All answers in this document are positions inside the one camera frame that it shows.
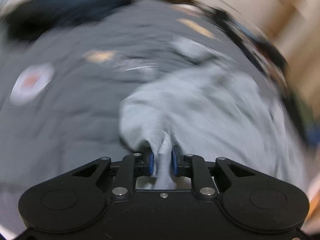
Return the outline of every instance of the light gray fabric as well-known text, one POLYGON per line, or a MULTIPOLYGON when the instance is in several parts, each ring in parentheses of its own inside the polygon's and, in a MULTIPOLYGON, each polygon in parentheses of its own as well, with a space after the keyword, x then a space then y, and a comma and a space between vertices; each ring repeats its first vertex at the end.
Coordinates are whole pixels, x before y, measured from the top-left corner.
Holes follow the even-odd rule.
POLYGON ((131 151, 119 138, 118 109, 141 84, 195 67, 172 50, 182 36, 228 55, 265 98, 277 97, 262 74, 218 28, 159 0, 137 0, 102 22, 53 29, 32 44, 10 42, 0 52, 0 223, 25 228, 18 199, 29 187, 102 156, 121 160, 131 151), (177 19, 197 22, 206 37, 177 19), (116 51, 113 60, 89 62, 90 50, 116 51), (31 65, 50 63, 54 76, 30 103, 13 105, 12 88, 31 65), (136 65, 144 65, 145 71, 136 65))
MULTIPOLYGON (((183 39, 174 46, 191 52, 190 60, 201 58, 205 50, 183 39)), ((150 145, 155 189, 175 188, 170 177, 173 140, 185 154, 212 162, 224 156, 306 190, 303 156, 293 152, 281 120, 274 119, 278 110, 261 98, 250 76, 234 71, 232 63, 215 57, 199 68, 143 85, 122 102, 120 133, 134 150, 150 145)))

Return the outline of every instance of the gray surface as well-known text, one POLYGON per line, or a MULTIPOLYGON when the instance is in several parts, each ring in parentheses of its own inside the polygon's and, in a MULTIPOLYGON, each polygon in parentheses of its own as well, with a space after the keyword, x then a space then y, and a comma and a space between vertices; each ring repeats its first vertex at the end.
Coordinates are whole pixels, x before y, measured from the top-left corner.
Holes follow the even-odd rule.
POLYGON ((0 223, 20 233, 24 226, 17 201, 24 190, 102 156, 121 160, 129 151, 118 135, 118 107, 147 81, 138 70, 115 71, 114 62, 83 59, 89 50, 121 51, 122 59, 156 63, 156 77, 192 67, 172 52, 173 35, 204 44, 236 61, 266 97, 273 97, 264 77, 239 48, 212 24, 175 11, 159 0, 139 0, 103 22, 54 29, 30 46, 8 45, 0 56, 0 223), (214 33, 211 39, 178 18, 196 21, 214 33), (18 76, 30 65, 50 62, 53 80, 31 103, 11 104, 18 76))

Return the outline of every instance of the dark blue cloth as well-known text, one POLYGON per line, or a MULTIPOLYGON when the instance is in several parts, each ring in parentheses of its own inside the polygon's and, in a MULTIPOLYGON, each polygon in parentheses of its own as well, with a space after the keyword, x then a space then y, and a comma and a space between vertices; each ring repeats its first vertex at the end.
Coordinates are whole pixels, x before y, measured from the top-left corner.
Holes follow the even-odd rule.
POLYGON ((32 0, 18 6, 6 17, 6 22, 10 37, 32 41, 57 26, 100 21, 113 9, 129 3, 129 0, 32 0))

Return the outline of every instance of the silver screw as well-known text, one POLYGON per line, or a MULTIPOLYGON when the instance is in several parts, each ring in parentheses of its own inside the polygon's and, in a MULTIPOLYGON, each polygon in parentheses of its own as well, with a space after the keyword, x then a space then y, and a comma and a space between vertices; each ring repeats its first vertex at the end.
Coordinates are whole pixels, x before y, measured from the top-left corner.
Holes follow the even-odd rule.
POLYGON ((112 193, 117 196, 122 196, 122 195, 126 194, 127 192, 128 192, 128 190, 125 187, 115 187, 112 190, 112 193))
POLYGON ((168 193, 160 193, 160 197, 167 198, 167 197, 169 197, 169 194, 168 193))
POLYGON ((200 193, 205 196, 212 196, 216 191, 212 187, 203 187, 200 193))

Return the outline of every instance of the round joint cover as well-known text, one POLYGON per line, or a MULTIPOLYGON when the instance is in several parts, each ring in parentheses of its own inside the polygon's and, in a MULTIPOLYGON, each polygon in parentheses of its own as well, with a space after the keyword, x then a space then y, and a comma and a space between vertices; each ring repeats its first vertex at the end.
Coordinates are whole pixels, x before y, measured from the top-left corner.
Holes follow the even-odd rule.
POLYGON ((19 200, 19 212, 32 228, 67 233, 96 221, 106 206, 105 196, 87 178, 70 176, 28 189, 19 200))
POLYGON ((238 225, 273 233, 302 225, 309 202, 291 184, 268 176, 250 176, 233 182, 223 195, 222 206, 238 225))

